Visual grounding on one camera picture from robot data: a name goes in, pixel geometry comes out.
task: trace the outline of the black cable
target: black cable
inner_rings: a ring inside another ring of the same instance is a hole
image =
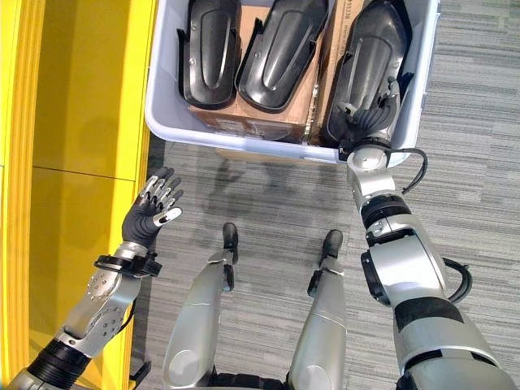
[[[388,151],[390,154],[394,153],[410,153],[410,154],[418,154],[422,157],[422,166],[421,169],[419,169],[418,174],[414,177],[414,179],[408,184],[406,187],[403,188],[403,195],[406,195],[409,193],[412,189],[415,188],[417,184],[419,184],[426,175],[427,169],[428,169],[428,156],[426,156],[426,153],[424,153],[423,150],[419,148],[404,148],[404,149],[390,149]]]
[[[448,298],[450,302],[455,304],[462,301],[470,293],[471,286],[473,285],[473,276],[471,276],[471,273],[468,270],[469,266],[463,266],[461,263],[450,260],[449,258],[442,259],[444,260],[444,264],[446,264],[447,267],[450,267],[459,272],[462,277],[461,284],[458,286],[457,291],[454,292],[450,298]]]
[[[132,321],[133,313],[134,313],[135,309],[136,309],[136,300],[134,299],[132,302],[132,307],[130,308],[130,314],[128,314],[127,320],[124,322],[123,325],[121,325],[121,327],[117,331],[116,335],[118,335],[120,332],[122,332],[123,329],[126,328],[127,325],[130,323],[130,321]]]

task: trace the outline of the yellow wall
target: yellow wall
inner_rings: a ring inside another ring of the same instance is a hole
[[[155,1],[1,4],[5,384],[58,330],[97,256],[121,240],[145,178]],[[129,326],[80,384],[128,388],[131,340]]]
[[[2,383],[28,363],[28,235],[34,111],[45,0],[2,5]]]
[[[154,2],[48,1],[41,43],[31,209],[31,358],[113,253],[144,181],[144,100]],[[127,388],[132,327],[80,379]]]

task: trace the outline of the robot forearm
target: robot forearm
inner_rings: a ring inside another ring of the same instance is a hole
[[[130,262],[146,256],[146,248],[124,242],[114,258]],[[124,313],[136,299],[141,279],[113,271],[98,269],[87,284],[81,301],[71,310],[53,340],[26,369],[19,373],[9,388],[34,390],[70,388],[83,374],[90,360],[119,332]]]
[[[447,298],[444,261],[378,153],[360,149],[348,165],[370,247],[362,255],[366,281],[373,297],[394,311],[397,388],[516,389],[477,327]]]

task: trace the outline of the gray floor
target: gray floor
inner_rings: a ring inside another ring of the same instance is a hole
[[[460,307],[520,384],[520,2],[446,0],[442,11],[418,140],[430,170],[406,199],[438,250],[470,264],[474,287]],[[223,299],[221,371],[285,376],[321,241],[338,228],[347,264],[347,389],[395,388],[392,311],[368,293],[359,264],[366,242],[344,167],[226,161],[212,149],[154,140],[150,166],[163,160],[182,175],[184,214],[158,238],[162,274],[138,301],[134,357],[153,363],[140,388],[161,388],[176,316],[227,221],[239,229],[240,263],[236,290]],[[396,169],[398,182],[417,164]]]

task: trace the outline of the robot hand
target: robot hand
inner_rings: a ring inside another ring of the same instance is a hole
[[[123,222],[123,240],[150,250],[162,225],[182,214],[175,207],[183,190],[174,193],[180,177],[173,168],[162,167],[146,182]]]

